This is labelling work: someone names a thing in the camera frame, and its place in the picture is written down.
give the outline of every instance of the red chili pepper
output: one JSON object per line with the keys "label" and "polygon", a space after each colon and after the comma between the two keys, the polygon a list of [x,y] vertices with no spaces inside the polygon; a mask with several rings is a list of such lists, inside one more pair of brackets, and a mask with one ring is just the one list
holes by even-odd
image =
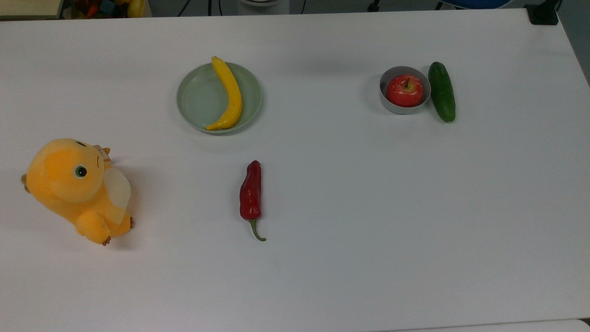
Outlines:
{"label": "red chili pepper", "polygon": [[262,193],[262,169],[258,161],[253,161],[246,169],[246,179],[240,188],[240,216],[248,220],[252,225],[254,236],[260,241],[266,238],[259,237],[256,232],[256,221],[262,216],[260,211],[260,197]]}
{"label": "red chili pepper", "polygon": [[97,4],[94,4],[90,7],[90,9],[88,9],[88,14],[86,14],[86,16],[88,16],[88,18],[93,18],[98,12],[99,6]]}

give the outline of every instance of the cucumber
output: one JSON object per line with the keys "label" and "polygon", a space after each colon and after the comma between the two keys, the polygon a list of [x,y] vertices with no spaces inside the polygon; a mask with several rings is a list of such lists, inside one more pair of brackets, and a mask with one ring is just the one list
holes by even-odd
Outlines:
{"label": "cucumber", "polygon": [[437,109],[438,116],[444,122],[455,120],[455,94],[451,85],[451,78],[447,69],[440,62],[434,62],[428,69],[428,81],[430,82],[432,102]]}

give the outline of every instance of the light green plate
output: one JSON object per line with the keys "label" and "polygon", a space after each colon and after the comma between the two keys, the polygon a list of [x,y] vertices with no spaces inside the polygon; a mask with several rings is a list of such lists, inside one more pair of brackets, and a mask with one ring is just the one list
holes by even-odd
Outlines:
{"label": "light green plate", "polygon": [[242,114],[231,128],[216,131],[205,129],[219,119],[228,103],[227,92],[210,63],[191,71],[178,87],[176,104],[182,116],[196,129],[208,134],[228,134],[246,127],[255,118],[262,102],[262,91],[256,77],[235,63],[227,63],[227,66],[234,74],[242,94]]}

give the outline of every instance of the bowl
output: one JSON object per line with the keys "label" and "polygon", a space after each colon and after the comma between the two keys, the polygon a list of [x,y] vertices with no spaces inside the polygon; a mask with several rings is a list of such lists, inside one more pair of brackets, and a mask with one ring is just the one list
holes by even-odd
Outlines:
{"label": "bowl", "polygon": [[242,113],[233,127],[214,131],[205,129],[219,119],[228,103],[225,87],[211,63],[188,73],[176,94],[176,104],[182,117],[194,128],[211,135],[234,134],[244,129],[255,119],[262,102],[262,91],[256,77],[235,63],[228,62],[227,65],[234,74],[242,95]]}
{"label": "bowl", "polygon": [[[389,82],[391,82],[392,79],[398,77],[399,75],[403,75],[403,74],[409,74],[409,75],[416,76],[420,80],[420,82],[422,83],[422,89],[424,91],[424,95],[422,96],[422,99],[420,100],[420,104],[418,104],[414,107],[398,106],[398,105],[387,100],[387,97],[386,97],[387,85],[389,84]],[[420,108],[420,106],[424,105],[424,103],[428,100],[428,98],[430,98],[430,82],[428,81],[428,78],[424,74],[422,74],[418,69],[415,69],[412,67],[398,66],[398,67],[393,67],[393,68],[387,70],[381,76],[381,79],[379,81],[379,89],[381,90],[381,93],[379,94],[379,96],[381,97],[381,103],[383,104],[383,106],[385,106],[385,108],[388,111],[395,113],[395,114],[414,113],[418,108]]]}

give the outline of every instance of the cable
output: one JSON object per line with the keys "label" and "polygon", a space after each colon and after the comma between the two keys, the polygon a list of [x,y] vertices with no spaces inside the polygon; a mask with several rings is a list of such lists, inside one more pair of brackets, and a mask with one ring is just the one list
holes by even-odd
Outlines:
{"label": "cable", "polygon": [[180,16],[182,15],[182,13],[184,13],[184,10],[186,9],[186,6],[188,6],[188,3],[189,3],[190,1],[191,1],[191,0],[186,0],[186,3],[185,3],[185,5],[184,5],[184,7],[182,7],[182,9],[181,9],[181,12],[180,12],[180,13],[178,13],[177,17],[180,17]]}

